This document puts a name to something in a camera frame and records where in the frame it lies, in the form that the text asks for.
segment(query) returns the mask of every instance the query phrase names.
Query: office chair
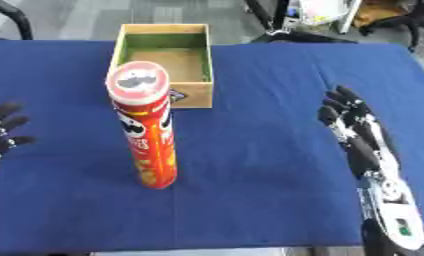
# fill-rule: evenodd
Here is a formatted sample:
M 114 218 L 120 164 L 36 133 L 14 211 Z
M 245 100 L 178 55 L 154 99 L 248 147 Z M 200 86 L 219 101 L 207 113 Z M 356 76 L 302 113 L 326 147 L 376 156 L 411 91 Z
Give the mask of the office chair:
M 260 24 L 262 24 L 265 29 L 265 34 L 256 38 L 252 42 L 290 41 L 303 43 L 356 43 L 354 41 L 284 28 L 283 25 L 290 0 L 277 0 L 276 10 L 273 17 L 268 15 L 258 0 L 245 0 L 245 2 L 248 7 L 248 11 L 254 13 Z
M 360 33 L 367 36 L 374 32 L 374 29 L 378 27 L 396 27 L 400 25 L 406 25 L 411 33 L 411 43 L 408 49 L 411 52 L 416 50 L 419 44 L 419 23 L 424 17 L 424 0 L 417 0 L 413 10 L 405 15 L 384 18 L 373 21 L 371 24 L 360 27 Z
M 22 40 L 33 40 L 32 28 L 27 16 L 18 8 L 0 0 L 0 13 L 14 21 L 19 29 Z

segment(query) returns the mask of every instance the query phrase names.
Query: open box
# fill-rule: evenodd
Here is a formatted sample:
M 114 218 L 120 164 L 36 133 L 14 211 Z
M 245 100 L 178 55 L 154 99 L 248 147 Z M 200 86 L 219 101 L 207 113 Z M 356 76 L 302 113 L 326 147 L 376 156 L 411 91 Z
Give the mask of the open box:
M 167 70 L 173 108 L 211 108 L 213 73 L 206 24 L 123 24 L 109 72 L 129 61 Z

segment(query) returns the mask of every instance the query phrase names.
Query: red can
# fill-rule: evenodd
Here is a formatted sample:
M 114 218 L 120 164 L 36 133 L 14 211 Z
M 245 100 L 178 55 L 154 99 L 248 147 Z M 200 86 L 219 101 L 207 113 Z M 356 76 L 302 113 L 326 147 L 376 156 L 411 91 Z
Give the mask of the red can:
M 106 85 L 143 184 L 169 186 L 177 167 L 167 72 L 153 62 L 133 61 L 110 74 Z

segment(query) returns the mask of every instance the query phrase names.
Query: robotic hand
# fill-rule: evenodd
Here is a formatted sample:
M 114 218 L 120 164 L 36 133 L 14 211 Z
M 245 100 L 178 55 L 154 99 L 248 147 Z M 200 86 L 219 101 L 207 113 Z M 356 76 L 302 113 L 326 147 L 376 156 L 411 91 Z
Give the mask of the robotic hand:
M 20 109 L 21 106 L 15 103 L 4 103 L 0 105 L 0 158 L 11 148 L 34 141 L 33 137 L 30 136 L 7 137 L 9 131 L 28 121 L 28 118 L 25 116 L 6 119 L 9 115 Z
M 338 86 L 326 95 L 318 119 L 336 136 L 357 179 L 366 255 L 424 256 L 424 223 L 386 130 L 351 90 Z

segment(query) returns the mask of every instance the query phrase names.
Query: blue cloth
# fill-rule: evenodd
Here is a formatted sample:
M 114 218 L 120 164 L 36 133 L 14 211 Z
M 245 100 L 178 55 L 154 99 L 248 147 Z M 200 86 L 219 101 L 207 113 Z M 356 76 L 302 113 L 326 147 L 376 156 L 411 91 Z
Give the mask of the blue cloth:
M 0 252 L 360 243 L 356 183 L 316 120 L 353 88 L 397 144 L 424 215 L 424 71 L 392 45 L 214 46 L 213 109 L 175 111 L 176 183 L 142 187 L 104 78 L 112 42 L 0 42 L 0 103 L 34 145 L 0 162 Z

